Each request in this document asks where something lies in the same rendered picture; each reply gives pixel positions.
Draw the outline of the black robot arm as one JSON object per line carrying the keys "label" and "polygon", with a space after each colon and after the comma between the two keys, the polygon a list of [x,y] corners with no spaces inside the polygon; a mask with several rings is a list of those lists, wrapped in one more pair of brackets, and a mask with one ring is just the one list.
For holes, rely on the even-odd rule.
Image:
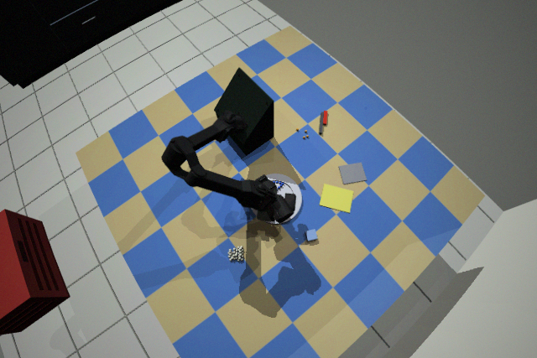
{"label": "black robot arm", "polygon": [[[172,174],[182,178],[189,186],[212,190],[237,200],[240,205],[258,210],[257,219],[261,221],[286,221],[294,211],[283,196],[277,194],[276,184],[264,174],[254,180],[239,181],[205,170],[199,163],[196,150],[213,140],[225,141],[230,132],[239,135],[246,125],[241,112],[228,110],[211,126],[189,137],[174,137],[162,155],[162,161]],[[187,159],[191,171],[180,166]],[[263,201],[261,204],[260,202]]]}

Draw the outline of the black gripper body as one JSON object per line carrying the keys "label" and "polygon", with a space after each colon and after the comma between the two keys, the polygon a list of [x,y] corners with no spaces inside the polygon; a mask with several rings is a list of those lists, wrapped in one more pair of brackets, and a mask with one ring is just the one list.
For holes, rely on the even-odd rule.
{"label": "black gripper body", "polygon": [[292,208],[293,211],[295,211],[295,205],[296,205],[296,195],[294,194],[286,194],[284,199],[289,204],[289,206]]}

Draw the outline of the white round bead board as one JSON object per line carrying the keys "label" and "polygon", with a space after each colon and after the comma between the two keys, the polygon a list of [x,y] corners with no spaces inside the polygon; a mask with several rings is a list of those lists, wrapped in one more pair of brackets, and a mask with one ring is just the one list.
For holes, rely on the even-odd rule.
{"label": "white round bead board", "polygon": [[284,224],[285,222],[290,221],[291,219],[293,219],[297,215],[299,210],[300,210],[301,203],[302,203],[302,194],[301,194],[300,188],[297,185],[297,183],[295,183],[290,177],[288,177],[286,175],[283,175],[283,174],[268,174],[266,176],[271,181],[275,181],[275,182],[278,181],[278,182],[281,182],[281,184],[284,183],[284,185],[282,187],[280,187],[279,183],[277,183],[277,184],[275,183],[276,186],[277,186],[277,189],[278,189],[278,187],[280,187],[280,189],[278,189],[278,191],[277,191],[278,195],[282,195],[283,197],[285,197],[285,193],[286,194],[294,194],[294,195],[296,195],[295,211],[294,211],[294,214],[289,219],[287,219],[286,221],[283,221],[281,223],[278,223],[276,220],[274,220],[274,221],[264,221],[266,223],[274,224],[274,225]]}

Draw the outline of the yellow flat rectangular pad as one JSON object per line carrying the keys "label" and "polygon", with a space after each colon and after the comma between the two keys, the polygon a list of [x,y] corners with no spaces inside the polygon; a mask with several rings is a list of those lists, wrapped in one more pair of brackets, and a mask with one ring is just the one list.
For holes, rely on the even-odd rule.
{"label": "yellow flat rectangular pad", "polygon": [[324,184],[319,205],[350,213],[353,193],[349,189]]}

